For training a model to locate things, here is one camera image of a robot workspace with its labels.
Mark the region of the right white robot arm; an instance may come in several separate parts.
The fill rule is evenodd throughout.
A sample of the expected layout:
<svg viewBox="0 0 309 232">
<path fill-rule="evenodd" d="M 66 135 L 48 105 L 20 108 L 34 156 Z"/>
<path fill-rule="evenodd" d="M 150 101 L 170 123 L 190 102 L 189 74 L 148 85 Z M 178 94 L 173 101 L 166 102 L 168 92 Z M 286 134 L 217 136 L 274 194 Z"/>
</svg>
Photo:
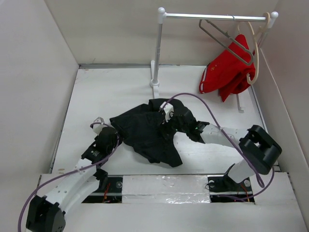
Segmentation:
<svg viewBox="0 0 309 232">
<path fill-rule="evenodd" d="M 239 152 L 242 160 L 231 165 L 222 178 L 222 184 L 228 190 L 235 190 L 253 175 L 264 188 L 260 175 L 268 174 L 282 153 L 281 146 L 258 125 L 244 130 L 220 127 L 197 121 L 186 108 L 169 113 L 168 125 L 172 131 L 185 133 L 194 142 L 232 147 Z"/>
</svg>

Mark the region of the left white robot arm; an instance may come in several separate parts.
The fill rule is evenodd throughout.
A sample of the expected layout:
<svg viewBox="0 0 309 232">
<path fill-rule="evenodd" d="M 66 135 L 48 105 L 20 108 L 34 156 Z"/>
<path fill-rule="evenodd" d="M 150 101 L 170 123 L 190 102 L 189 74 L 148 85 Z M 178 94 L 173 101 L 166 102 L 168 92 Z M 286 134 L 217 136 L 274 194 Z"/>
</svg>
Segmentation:
<svg viewBox="0 0 309 232">
<path fill-rule="evenodd" d="M 30 232 L 61 232 L 70 211 L 87 196 L 107 187 L 102 166 L 121 144 L 118 131 L 103 124 L 94 142 L 81 155 L 74 169 L 39 185 L 27 199 L 26 229 Z"/>
</svg>

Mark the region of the black denim trousers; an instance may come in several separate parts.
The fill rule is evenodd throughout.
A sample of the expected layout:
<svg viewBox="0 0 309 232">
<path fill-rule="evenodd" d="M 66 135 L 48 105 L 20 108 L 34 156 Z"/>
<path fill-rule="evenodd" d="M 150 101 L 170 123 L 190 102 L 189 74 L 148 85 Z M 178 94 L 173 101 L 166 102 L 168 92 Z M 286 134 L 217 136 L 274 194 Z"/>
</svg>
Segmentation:
<svg viewBox="0 0 309 232">
<path fill-rule="evenodd" d="M 183 164 L 174 145 L 177 131 L 171 127 L 171 120 L 162 124 L 164 115 L 159 111 L 167 99 L 150 99 L 147 104 L 138 105 L 118 116 L 110 118 L 111 125 L 119 132 L 123 142 L 145 157 L 150 163 L 165 163 L 171 167 Z M 188 110 L 177 99 L 170 104 L 177 110 Z"/>
</svg>

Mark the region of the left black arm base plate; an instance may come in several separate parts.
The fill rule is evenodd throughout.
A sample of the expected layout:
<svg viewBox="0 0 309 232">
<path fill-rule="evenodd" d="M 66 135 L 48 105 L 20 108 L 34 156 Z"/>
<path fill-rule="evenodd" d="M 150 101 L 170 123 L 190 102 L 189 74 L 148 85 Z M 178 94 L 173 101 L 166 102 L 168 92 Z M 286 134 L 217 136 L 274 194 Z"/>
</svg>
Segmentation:
<svg viewBox="0 0 309 232">
<path fill-rule="evenodd" d="M 123 176 L 108 176 L 106 184 L 91 193 L 83 203 L 122 203 Z"/>
</svg>

